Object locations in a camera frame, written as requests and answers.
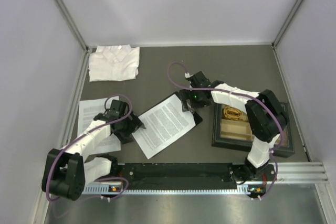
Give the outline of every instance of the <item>black clipboard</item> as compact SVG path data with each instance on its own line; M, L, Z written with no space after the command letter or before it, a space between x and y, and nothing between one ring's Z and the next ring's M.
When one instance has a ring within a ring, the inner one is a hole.
M175 94L176 94L176 96L181 100L181 96L180 96L180 94L179 94L178 92L174 92L174 93L172 93L171 95L168 95L166 98L164 98L164 99L161 100L160 102L158 102L156 105L151 106L148 110L150 110L150 109L152 109L153 107L159 105L161 102L167 100L169 97L171 97L171 96L173 96L173 95L175 95ZM193 111L192 114L193 114L193 116L194 116L194 121L195 121L195 124L196 124L195 126L197 126L197 125L199 125L200 123L202 123L203 118L201 118L201 116L200 116L196 111Z

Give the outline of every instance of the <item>gray table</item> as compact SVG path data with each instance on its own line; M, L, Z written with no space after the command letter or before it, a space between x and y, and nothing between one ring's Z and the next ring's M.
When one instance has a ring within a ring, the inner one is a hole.
M167 78L167 66L183 61L190 73L202 70L210 79L249 91L272 90L279 101L288 102L271 46L199 46L145 47L140 50L139 75L135 80L89 82L87 74L81 100L106 98L115 93L127 95L136 114L148 110L178 89ZM183 69L172 69L174 80L187 84ZM147 159L136 142L122 145L113 153L123 163L214 163L243 162L246 152L211 147L213 106L199 110L203 122L151 159ZM290 110L295 154L278 157L280 162L307 161L300 136ZM72 138L77 135L77 119Z

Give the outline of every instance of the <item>paper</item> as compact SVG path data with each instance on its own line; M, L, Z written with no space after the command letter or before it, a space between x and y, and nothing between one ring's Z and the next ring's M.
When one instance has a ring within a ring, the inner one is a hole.
M78 136L82 134L84 130L86 130L96 115L105 111L105 100L106 98L79 102L77 129ZM119 100L119 97L112 97L109 99L107 102L107 107L111 106L112 100ZM99 145L93 150L92 154L116 152L120 150L121 146L119 139L115 135L111 135L101 141Z
M174 143L196 124L191 112L182 112L176 94L139 116L146 129L139 128L133 137L149 159Z

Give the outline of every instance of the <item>yellow rope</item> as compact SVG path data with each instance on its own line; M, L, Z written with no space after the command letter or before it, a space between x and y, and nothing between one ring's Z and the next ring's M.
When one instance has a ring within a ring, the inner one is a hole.
M234 107L226 106L223 111L223 114L224 114L224 117L229 120L247 122L247 120L242 119L242 116L244 115L243 112Z

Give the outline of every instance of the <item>purple cable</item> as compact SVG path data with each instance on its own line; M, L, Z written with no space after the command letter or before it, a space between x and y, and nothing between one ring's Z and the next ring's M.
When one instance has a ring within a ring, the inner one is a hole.
M238 96L240 96L240 97L246 97L246 98L249 98L249 99L251 99L251 100L254 100L254 101L256 101L258 104L260 104L260 106L262 106L262 108L263 108L264 110L266 110L267 113L268 113L268 114L271 116L271 118L274 120L274 122L275 122L275 124L276 124L276 126L277 126L277 128L278 128L278 130L279 130L279 132L280 132L280 143L279 143L277 146L275 146L275 147L273 147L273 148L270 149L270 151L271 151L270 156L273 158L273 160L274 160L274 162L275 162L276 171L275 171L274 179L273 179L272 183L270 184L268 190L266 191L266 193L265 193L263 196L261 196L261 199L263 199L263 198L264 198L264 197L265 197L265 196L272 190L273 185L274 185L275 181L277 180L277 175L278 175L278 162L276 161L276 159L274 158L274 156L272 155L272 153L273 153L274 150L277 150L278 148L281 147L281 145L282 145L282 143L283 143L283 140L284 140L284 131L282 130L279 121L276 119L276 117L275 117L274 114L270 111L270 109L266 107L266 105L264 105L260 100L254 98L254 97L252 97L252 96L250 96L250 95L248 95L248 94L242 94L242 93L230 92L230 91L228 91L228 90L224 90L224 89L215 89L215 88L190 88L190 87L185 87L185 86L179 85L178 83L176 83L175 81L173 81L173 79L172 79L171 76L170 76L170 68L171 68L173 65L180 65L180 66L184 69L185 73L188 73L188 70L187 70L187 68L183 65L183 63L181 63L181 62L177 62L177 61L172 62L172 63L168 66L167 75L168 75L168 78L169 78L170 82L173 83L175 86L179 87L180 89L186 89L186 90L200 90L200 91L220 91L220 92L225 92L225 93L231 93L231 94L233 94L233 95L238 95Z
M129 185L129 182L127 179L123 178L123 177L110 177L110 178L101 178L101 179L96 179L95 181L96 182L100 182L100 181L111 181L111 180L123 180L126 182L126 185L125 187L123 188L123 190L117 194L116 196L114 196L113 198L110 198L111 200L115 200L117 198L119 198L128 188L128 185ZM80 199L79 201L76 202L76 205L72 208L70 208L69 210L65 211L63 214L61 215L57 215L56 213L56 207L55 205L52 206L52 209L53 209L53 214L54 214L54 217L55 219L60 219L60 218L63 218L65 215L67 215L68 213L70 213L71 211L73 211L75 208L77 208L80 204L82 204L84 201L87 201L89 199L94 199L94 198L101 198L102 196L98 196L98 195L93 195L93 196L89 196L89 197L86 197L84 199Z
M97 127L94 127L94 128L92 128L92 129L90 129L90 130L88 131L88 133L91 133L91 132L93 132L93 131L95 131L95 130L97 130L97 129L99 129L99 128L104 127L104 126L111 125L111 124L113 124L113 123L118 123L118 122L124 120L125 118L127 118L127 117L131 114L132 109L133 109L132 102L131 102L131 100L130 100L126 95L123 95L123 94L114 94L114 95L109 96L109 97L106 99L104 106L106 106L106 103L107 103L107 101L108 101L110 98L115 97L115 96L118 96L118 95L121 96L121 97L124 97L124 98L128 101L128 104L129 104L129 110L128 110L127 114L124 115L123 117L119 118L119 119L116 119L116 120L112 121L112 122L108 122L108 123L105 123L105 124L101 124L101 125L99 125L99 126L97 126ZM57 157L55 158L55 160L54 160L54 162L53 162L53 164L52 164L52 166L51 166L51 168L50 168L50 172L49 172L49 174L48 174L48 178L47 178L47 185L46 185L46 196L47 196L47 200L48 200L49 202L53 202L53 201L56 201L56 200L59 199L59 197L56 197L56 198L54 198L54 199L51 199L51 197L50 197L50 195L49 195L49 189L50 189L51 177L52 177L52 175L54 174L54 170L55 170L55 167L56 167L57 162L59 161L60 157L62 156L62 154L63 154L67 149L69 149L71 146L73 146L73 145L76 144L78 141L80 141L84 136L86 136L86 134L82 134L82 135L80 135L80 136L77 137L75 140L73 140L71 143L69 143L66 147L64 147L64 148L58 153Z

